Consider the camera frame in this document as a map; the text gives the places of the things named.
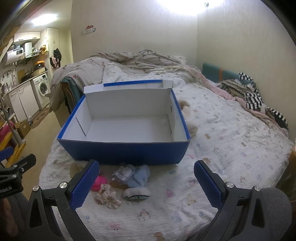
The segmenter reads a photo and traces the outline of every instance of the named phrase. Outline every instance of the cardboard box on floor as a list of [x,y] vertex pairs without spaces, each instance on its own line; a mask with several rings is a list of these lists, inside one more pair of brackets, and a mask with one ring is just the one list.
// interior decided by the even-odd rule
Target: cardboard box on floor
[[190,136],[172,88],[171,80],[86,86],[57,139],[75,160],[179,163]]
[[27,119],[15,123],[15,127],[17,132],[19,133],[20,137],[23,139],[28,132],[31,130],[30,124]]

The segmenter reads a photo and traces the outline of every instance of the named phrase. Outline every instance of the bed sheet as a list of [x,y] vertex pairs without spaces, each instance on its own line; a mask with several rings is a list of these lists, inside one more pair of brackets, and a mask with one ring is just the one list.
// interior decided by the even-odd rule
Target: bed sheet
[[[193,174],[194,163],[203,159],[209,168],[226,182],[239,188],[274,187],[287,164],[293,146],[276,126],[245,111],[236,101],[215,94],[183,68],[154,68],[145,76],[124,71],[116,63],[105,66],[102,81],[170,79],[178,100],[190,104],[190,121],[198,125],[197,135],[179,164],[150,166],[151,175],[145,187],[151,196],[143,201],[122,201],[118,209],[98,205],[96,192],[90,192],[76,211],[96,240],[185,240],[208,225],[217,209],[212,208]],[[53,188],[70,180],[70,165],[75,162],[54,141],[39,185]],[[110,177],[117,166],[101,166],[101,174]],[[67,240],[71,240],[61,217],[57,221]]]

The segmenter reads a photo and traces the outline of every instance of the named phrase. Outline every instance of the bed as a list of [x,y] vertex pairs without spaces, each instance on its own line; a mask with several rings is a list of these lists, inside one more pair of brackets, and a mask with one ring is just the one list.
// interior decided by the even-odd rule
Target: bed
[[[58,108],[59,84],[71,77],[80,90],[90,84],[168,79],[174,81],[178,100],[190,104],[190,121],[198,126],[179,164],[150,166],[146,183],[152,195],[144,201],[128,201],[122,189],[113,188],[122,201],[118,209],[98,205],[90,192],[81,208],[81,220],[96,240],[185,240],[207,226],[217,209],[212,208],[194,174],[194,163],[202,159],[226,182],[239,188],[275,187],[293,147],[272,119],[245,110],[244,101],[218,89],[196,67],[186,65],[182,56],[164,56],[144,50],[138,54],[97,54],[79,63],[60,68],[52,81],[51,108]],[[74,161],[55,140],[43,167],[39,185],[43,189],[70,180]],[[101,174],[110,177],[118,166],[101,165]],[[58,224],[71,240],[56,209]]]

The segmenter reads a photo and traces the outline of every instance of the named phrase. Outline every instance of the pink blanket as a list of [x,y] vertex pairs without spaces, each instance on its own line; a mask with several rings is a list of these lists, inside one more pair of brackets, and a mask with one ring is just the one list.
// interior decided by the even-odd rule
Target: pink blanket
[[220,95],[221,97],[225,98],[226,100],[232,100],[232,101],[237,101],[240,103],[240,105],[248,112],[250,112],[253,116],[258,117],[260,120],[262,120],[269,128],[273,128],[273,127],[278,127],[279,130],[281,130],[285,135],[287,135],[287,133],[283,130],[283,128],[281,128],[275,120],[269,118],[267,115],[262,114],[258,111],[255,110],[250,110],[247,109],[247,104],[245,102],[245,100],[243,100],[242,98],[239,97],[233,97],[232,95],[230,95],[229,93],[227,93],[225,90],[222,90],[216,86],[213,86],[209,83],[209,81],[207,80],[207,78],[205,76],[202,75],[201,71],[199,69],[196,68],[192,68],[192,67],[184,67],[185,69],[187,69],[187,71],[189,71],[201,84],[203,84],[205,87],[207,87],[208,89],[210,89],[211,91],[213,91],[214,93],[216,93],[217,95]]

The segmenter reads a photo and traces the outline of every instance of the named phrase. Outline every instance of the black and white striped fabric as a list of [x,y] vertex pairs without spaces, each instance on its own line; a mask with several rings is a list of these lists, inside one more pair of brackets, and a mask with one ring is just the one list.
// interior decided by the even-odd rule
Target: black and white striped fabric
[[[259,91],[256,87],[256,83],[254,82],[254,80],[250,76],[248,76],[244,73],[239,73],[239,79],[240,80],[249,80],[249,81],[253,82],[253,87],[254,87],[255,93],[245,93],[244,97],[245,97],[245,101],[247,104],[247,108],[249,110],[260,110],[260,108],[264,104],[264,101],[263,101],[261,95],[259,94]],[[269,111],[274,116],[275,121],[277,122],[277,124],[281,128],[288,129],[287,120],[280,112],[278,112],[270,107],[267,107],[267,111]]]
[[250,76],[248,76],[248,75],[246,75],[244,73],[239,73],[239,79],[240,80],[250,80],[250,81],[254,82],[254,80]]
[[249,110],[258,110],[264,103],[262,98],[257,96],[257,94],[245,93],[244,98]]
[[278,111],[267,107],[269,111],[271,111],[274,114],[275,121],[278,123],[278,125],[282,128],[288,129],[288,122],[286,118]]

